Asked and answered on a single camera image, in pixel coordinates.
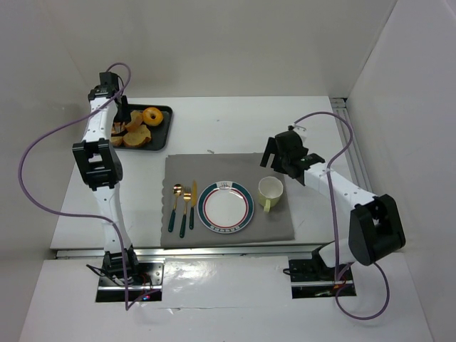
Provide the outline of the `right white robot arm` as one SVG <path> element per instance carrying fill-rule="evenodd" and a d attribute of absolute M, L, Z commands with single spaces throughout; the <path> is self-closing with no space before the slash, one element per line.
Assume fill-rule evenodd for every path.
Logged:
<path fill-rule="evenodd" d="M 355 262 L 370 266 L 405 246 L 396 201 L 390 195 L 364 190 L 333 171 L 321 156 L 304 147 L 295 131 L 270 137 L 260 165 L 316 190 L 329 199 L 332 211 L 348 220 L 348 236 L 336 236 L 313 250 L 301 267 L 302 274 L 327 280 L 342 266 Z"/>

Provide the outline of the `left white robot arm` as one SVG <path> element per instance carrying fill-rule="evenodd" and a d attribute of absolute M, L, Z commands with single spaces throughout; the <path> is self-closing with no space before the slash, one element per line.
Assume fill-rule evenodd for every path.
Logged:
<path fill-rule="evenodd" d="M 110 141 L 118 106 L 119 76 L 110 71 L 99 74 L 100 84 L 88 94 L 95 112 L 87 122 L 84 136 L 72 147 L 83 182 L 96 199 L 104 234 L 104 256 L 100 274 L 117 284 L 131 284 L 138 274 L 138 259 L 126 232 L 120 206 L 123 168 Z"/>

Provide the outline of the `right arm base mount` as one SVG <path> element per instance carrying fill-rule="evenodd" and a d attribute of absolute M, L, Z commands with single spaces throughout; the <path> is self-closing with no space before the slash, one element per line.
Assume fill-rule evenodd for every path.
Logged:
<path fill-rule="evenodd" d="M 340 296 L 356 296 L 351 269 L 335 281 L 334 268 L 328 268 L 318 254 L 318 249 L 309 259 L 290 259 L 282 273 L 291 282 L 292 299 L 319 299 Z"/>

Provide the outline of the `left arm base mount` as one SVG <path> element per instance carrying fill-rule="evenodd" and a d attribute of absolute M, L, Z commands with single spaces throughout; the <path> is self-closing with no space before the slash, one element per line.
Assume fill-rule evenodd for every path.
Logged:
<path fill-rule="evenodd" d="M 125 282 L 128 283 L 128 303 L 151 302 L 162 300 L 162 283 L 165 260 L 140 262 L 138 274 L 129 276 L 128 280 L 107 275 L 101 268 L 92 266 L 98 275 L 95 296 L 97 303 L 120 303 L 125 301 Z"/>

